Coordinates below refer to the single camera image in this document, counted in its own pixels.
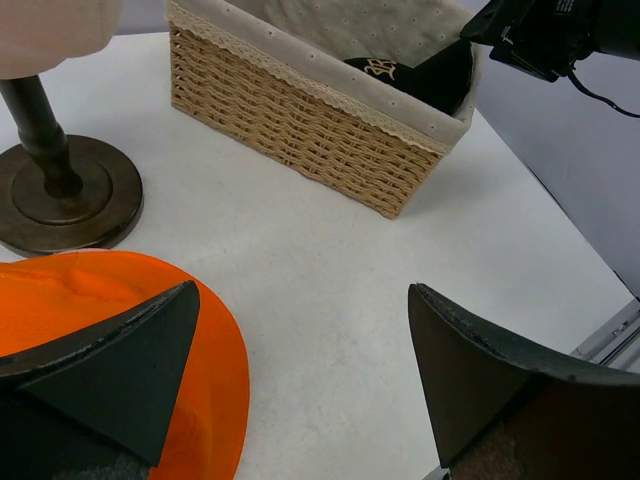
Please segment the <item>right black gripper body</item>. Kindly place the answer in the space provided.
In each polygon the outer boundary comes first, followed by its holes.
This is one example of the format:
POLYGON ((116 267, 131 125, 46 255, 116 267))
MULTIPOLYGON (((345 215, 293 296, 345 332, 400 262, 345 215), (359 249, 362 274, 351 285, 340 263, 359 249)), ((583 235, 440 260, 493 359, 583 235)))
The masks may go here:
POLYGON ((555 82, 595 51, 593 1, 493 0, 460 32, 491 48, 490 58, 555 82))

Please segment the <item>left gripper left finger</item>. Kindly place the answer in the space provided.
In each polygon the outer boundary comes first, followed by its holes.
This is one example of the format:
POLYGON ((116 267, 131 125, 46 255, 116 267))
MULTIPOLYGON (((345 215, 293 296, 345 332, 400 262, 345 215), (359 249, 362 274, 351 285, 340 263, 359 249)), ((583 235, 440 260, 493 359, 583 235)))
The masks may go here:
POLYGON ((4 479, 147 479, 168 435, 200 308, 182 282, 1 359, 4 479))

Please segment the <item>black embroidered cap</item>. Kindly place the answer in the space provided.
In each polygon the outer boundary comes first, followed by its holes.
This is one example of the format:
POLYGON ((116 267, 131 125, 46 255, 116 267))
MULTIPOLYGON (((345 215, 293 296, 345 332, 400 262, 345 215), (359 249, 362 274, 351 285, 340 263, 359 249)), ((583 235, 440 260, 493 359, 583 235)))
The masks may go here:
POLYGON ((415 67, 385 59, 352 58, 346 64, 453 116, 471 90, 471 43, 457 40, 415 67))

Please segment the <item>orange bucket hat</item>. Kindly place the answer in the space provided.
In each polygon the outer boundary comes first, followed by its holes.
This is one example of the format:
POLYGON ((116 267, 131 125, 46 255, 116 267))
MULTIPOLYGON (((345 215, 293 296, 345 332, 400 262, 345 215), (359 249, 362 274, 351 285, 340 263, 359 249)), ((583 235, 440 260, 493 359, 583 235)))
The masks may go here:
MULTIPOLYGON (((1 353, 46 343, 128 310, 192 275, 134 252, 76 251, 2 263, 1 353)), ((158 466, 146 479, 232 479, 242 456, 250 375, 241 331, 197 285, 200 309, 158 466)))

